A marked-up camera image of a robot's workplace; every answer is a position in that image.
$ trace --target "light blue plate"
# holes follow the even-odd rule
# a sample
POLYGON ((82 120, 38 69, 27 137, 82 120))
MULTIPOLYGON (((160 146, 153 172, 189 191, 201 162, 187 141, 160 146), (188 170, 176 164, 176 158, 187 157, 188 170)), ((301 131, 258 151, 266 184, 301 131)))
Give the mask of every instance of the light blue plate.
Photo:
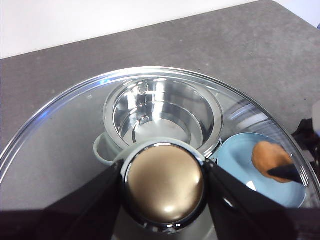
POLYGON ((217 152, 217 164, 249 188, 282 206, 299 208, 306 197, 306 189, 302 184, 277 182, 263 176, 253 165, 252 152, 261 141, 277 143, 257 133, 240 133, 230 137, 217 152))

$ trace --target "gray table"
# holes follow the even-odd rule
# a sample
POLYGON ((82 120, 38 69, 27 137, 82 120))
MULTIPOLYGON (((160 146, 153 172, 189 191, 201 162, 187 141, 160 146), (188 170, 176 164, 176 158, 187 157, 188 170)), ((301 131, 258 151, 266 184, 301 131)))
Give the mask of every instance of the gray table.
POLYGON ((166 66, 247 93, 289 132, 320 98, 320 31, 258 1, 1 60, 1 149, 50 99, 90 77, 166 66))

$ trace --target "lid knob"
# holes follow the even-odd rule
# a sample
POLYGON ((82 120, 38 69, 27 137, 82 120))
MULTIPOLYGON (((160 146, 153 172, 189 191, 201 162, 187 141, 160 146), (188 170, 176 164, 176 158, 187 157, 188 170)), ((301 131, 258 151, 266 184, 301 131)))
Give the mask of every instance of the lid knob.
POLYGON ((156 223, 174 223, 200 204, 204 178, 195 157, 182 147, 158 145, 135 156, 127 175, 136 210, 156 223))

